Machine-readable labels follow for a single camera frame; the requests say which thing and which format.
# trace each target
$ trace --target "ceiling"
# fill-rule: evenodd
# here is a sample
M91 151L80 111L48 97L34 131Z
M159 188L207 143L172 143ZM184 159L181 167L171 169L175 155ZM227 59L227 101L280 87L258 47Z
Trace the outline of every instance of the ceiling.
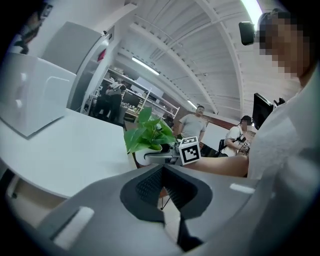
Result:
M126 0L138 6L119 55L160 72L180 101L239 120L252 115L254 93L290 99L297 80L281 76L255 45L243 46L239 22L250 21L240 0ZM262 12L276 5L259 1Z

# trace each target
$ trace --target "white desk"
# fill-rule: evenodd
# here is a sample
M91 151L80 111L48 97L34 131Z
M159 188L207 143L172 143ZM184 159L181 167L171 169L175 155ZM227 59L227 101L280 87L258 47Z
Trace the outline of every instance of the white desk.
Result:
M122 127L69 109L30 138L0 119L0 138L0 159L11 171L63 198L131 170Z

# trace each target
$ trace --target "ceiling light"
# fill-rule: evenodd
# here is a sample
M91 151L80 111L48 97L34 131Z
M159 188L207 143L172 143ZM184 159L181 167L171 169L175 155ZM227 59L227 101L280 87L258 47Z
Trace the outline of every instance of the ceiling light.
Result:
M195 109L197 108L195 104L193 104L190 100L187 100L187 102L189 102L189 104L194 107Z
M258 20L262 14L257 0L241 0L248 12L251 22L254 24L254 30L258 29Z
M158 73L157 71L155 71L152 67L144 64L142 61L138 60L137 58L135 57L132 57L132 60L138 64L140 64L141 66L143 66L144 68L146 68L147 70L151 71L152 73L156 74L157 76L160 75L160 73Z

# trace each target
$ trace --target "white shirt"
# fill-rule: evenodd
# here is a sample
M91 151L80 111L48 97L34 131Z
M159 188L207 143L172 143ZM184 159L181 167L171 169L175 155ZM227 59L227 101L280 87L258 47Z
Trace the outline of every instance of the white shirt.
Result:
M224 145L227 143L227 139L236 140L238 137L241 137L244 134L240 125L232 127L229 132L225 136ZM234 157L237 154L237 150L235 148L231 148L226 146L221 150L222 154L226 154L228 157Z
M279 169L289 156L319 145L319 71L317 65L304 89L276 107L256 133L250 146L248 178L261 179L266 169Z

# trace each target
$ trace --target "computer monitor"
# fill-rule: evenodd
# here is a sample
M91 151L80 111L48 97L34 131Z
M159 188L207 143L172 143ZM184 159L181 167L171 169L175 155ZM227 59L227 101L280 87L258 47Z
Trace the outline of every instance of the computer monitor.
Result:
M122 102L138 107L140 103L140 98L137 95L134 95L133 93L131 93L130 91L126 91L123 96Z
M267 117L274 110L274 105L259 93L254 94L253 102L253 122L254 127L259 130Z

